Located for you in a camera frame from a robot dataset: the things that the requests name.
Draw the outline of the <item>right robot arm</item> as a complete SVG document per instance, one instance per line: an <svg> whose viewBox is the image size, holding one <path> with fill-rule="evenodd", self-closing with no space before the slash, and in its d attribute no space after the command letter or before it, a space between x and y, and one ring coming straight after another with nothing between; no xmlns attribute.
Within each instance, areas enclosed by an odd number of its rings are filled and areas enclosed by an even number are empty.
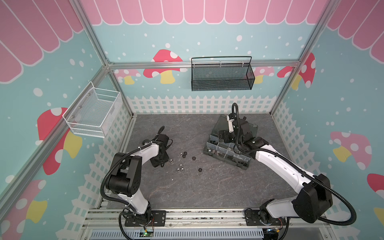
<svg viewBox="0 0 384 240"><path fill-rule="evenodd" d="M254 137L246 118L240 118L239 106L233 103L227 115L228 129L219 132L225 143L234 144L234 152L251 157L269 167L285 180L296 196L281 200L270 199L260 206L259 218L264 225L271 225L278 218L300 218L313 224L317 220L336 226L349 226L357 220L354 207L331 188L330 180L323 174L315 175L304 170L277 152L261 137ZM333 206L333 197L340 200L350 211L344 221L329 220L324 213Z"/></svg>

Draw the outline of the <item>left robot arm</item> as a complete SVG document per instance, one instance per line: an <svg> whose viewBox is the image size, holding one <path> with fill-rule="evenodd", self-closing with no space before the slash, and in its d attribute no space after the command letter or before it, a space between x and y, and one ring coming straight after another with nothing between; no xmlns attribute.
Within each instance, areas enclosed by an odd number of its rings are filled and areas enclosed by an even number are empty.
<svg viewBox="0 0 384 240"><path fill-rule="evenodd" d="M152 209L140 190L142 166L150 162L154 168L164 167L170 160L167 150L171 144L162 133L164 129L162 126L153 139L144 140L137 149L115 154L100 187L103 199L124 204L134 217L145 222L152 217Z"/></svg>

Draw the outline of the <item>green compartment organizer box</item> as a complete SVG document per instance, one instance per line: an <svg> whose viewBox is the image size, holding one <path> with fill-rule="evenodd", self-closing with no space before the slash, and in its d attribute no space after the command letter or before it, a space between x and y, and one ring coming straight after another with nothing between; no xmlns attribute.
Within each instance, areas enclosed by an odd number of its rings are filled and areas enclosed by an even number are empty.
<svg viewBox="0 0 384 240"><path fill-rule="evenodd" d="M228 132L229 126L227 116L221 115L206 142L203 153L232 166L247 170L251 163L251 157L241 154L239 150L234 150L235 143L233 140L225 143L224 131Z"/></svg>

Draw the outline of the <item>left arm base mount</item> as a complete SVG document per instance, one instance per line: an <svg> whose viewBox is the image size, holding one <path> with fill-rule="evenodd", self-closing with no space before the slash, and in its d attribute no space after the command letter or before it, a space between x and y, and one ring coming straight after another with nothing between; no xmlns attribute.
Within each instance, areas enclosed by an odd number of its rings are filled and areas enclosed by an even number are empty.
<svg viewBox="0 0 384 240"><path fill-rule="evenodd" d="M150 226L150 227L164 227L166 221L166 211L157 211L151 210L148 213L143 215L132 215L129 214L125 218L124 226L125 227L142 227L142 226Z"/></svg>

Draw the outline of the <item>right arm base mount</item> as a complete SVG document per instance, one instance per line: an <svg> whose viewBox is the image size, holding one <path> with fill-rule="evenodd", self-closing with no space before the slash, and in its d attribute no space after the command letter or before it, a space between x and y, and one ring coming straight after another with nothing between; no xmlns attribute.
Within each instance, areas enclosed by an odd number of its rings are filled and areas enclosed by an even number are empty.
<svg viewBox="0 0 384 240"><path fill-rule="evenodd" d="M282 218L274 219L264 210L245 209L245 220L247 226L275 226L284 227L286 220Z"/></svg>

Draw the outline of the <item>aluminium rail frame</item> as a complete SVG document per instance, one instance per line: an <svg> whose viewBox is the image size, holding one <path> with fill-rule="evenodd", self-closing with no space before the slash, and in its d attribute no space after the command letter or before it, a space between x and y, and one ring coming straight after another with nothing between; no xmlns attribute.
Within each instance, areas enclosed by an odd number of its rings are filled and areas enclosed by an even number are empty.
<svg viewBox="0 0 384 240"><path fill-rule="evenodd" d="M270 226L251 223L245 209L164 209L160 226L151 224L119 228L120 209L91 210L81 227L79 240L262 240L276 234L283 240L334 240L330 225L317 221L308 224L292 218L276 220Z"/></svg>

